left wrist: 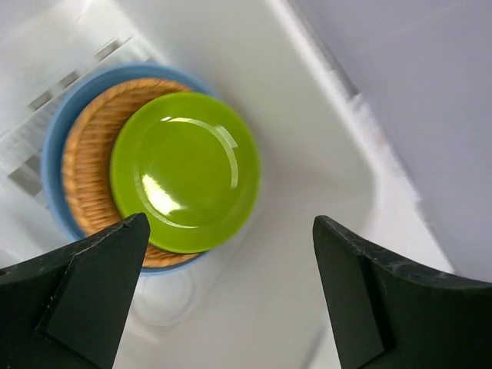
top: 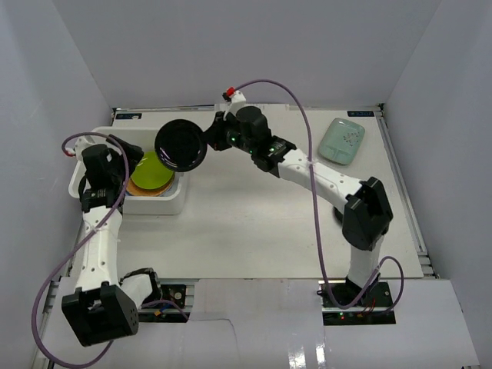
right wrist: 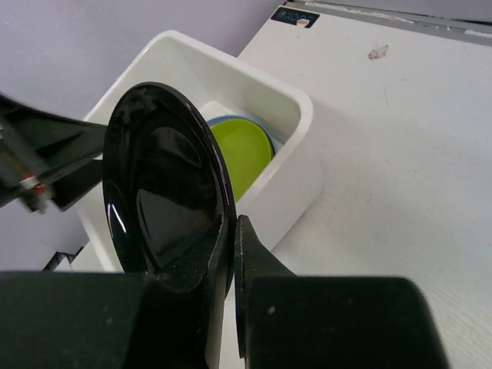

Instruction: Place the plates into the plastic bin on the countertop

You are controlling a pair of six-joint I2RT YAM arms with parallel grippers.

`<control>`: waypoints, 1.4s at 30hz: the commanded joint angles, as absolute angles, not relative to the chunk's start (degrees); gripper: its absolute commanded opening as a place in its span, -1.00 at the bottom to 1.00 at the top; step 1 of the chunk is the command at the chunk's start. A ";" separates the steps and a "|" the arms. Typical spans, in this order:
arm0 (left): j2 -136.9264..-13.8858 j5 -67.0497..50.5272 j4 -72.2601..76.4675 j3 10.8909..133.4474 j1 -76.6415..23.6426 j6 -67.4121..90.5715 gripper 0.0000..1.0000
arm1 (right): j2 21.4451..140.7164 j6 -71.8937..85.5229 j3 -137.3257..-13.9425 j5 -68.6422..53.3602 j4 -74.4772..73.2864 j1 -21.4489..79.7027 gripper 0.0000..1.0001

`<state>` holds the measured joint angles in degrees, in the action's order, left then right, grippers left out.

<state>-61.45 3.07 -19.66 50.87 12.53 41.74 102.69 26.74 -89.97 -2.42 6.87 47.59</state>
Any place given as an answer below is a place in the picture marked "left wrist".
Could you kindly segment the lime green round plate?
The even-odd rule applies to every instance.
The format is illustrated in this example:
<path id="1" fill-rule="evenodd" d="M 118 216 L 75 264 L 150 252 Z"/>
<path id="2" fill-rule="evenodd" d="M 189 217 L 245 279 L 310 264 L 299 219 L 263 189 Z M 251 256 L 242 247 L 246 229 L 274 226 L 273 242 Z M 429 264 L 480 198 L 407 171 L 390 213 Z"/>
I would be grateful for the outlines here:
<path id="1" fill-rule="evenodd" d="M 224 102 L 181 92 L 139 108 L 118 133 L 110 186 L 122 216 L 146 215 L 164 251 L 209 251 L 248 221 L 261 165 L 248 126 Z"/>

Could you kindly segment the woven bamboo round tray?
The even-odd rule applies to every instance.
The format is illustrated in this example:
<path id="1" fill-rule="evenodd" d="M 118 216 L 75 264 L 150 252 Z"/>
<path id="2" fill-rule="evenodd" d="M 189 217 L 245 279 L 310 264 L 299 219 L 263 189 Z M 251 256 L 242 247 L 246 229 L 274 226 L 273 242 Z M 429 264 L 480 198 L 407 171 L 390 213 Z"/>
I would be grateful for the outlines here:
<path id="1" fill-rule="evenodd" d="M 125 81 L 94 98 L 76 118 L 65 141 L 61 178 L 69 210 L 84 236 L 121 220 L 111 194 L 109 166 L 124 123 L 148 102 L 190 90 L 159 78 Z"/>

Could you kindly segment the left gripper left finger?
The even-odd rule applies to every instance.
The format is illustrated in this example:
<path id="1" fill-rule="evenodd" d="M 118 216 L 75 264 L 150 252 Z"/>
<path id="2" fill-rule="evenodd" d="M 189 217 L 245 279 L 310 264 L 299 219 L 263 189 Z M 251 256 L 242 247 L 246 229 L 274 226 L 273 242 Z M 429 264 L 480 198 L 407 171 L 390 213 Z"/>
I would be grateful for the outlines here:
<path id="1" fill-rule="evenodd" d="M 148 246 L 133 214 L 1 270 L 3 368 L 111 368 Z"/>

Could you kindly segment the blue round plate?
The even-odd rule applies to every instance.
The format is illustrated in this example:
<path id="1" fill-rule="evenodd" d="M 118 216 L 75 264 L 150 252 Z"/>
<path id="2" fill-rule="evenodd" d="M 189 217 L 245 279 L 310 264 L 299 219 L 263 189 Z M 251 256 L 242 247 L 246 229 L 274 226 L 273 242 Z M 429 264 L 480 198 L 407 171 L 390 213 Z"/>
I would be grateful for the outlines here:
<path id="1" fill-rule="evenodd" d="M 62 188 L 62 152 L 65 140 L 75 119 L 94 98 L 110 87 L 137 78 L 171 79 L 193 91 L 219 97 L 216 91 L 195 76 L 171 66 L 150 62 L 124 63 L 104 68 L 76 83 L 61 101 L 48 125 L 41 162 L 42 188 L 49 210 L 63 234 L 71 242 L 85 236 L 69 211 Z"/>

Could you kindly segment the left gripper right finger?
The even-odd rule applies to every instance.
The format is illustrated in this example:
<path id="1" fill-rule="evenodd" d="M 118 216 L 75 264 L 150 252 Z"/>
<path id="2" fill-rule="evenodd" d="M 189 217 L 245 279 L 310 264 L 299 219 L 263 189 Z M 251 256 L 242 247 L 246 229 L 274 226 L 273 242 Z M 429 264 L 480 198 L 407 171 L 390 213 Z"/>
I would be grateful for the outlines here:
<path id="1" fill-rule="evenodd" d="M 489 368 L 491 285 L 365 240 L 327 216 L 314 251 L 343 368 Z"/>

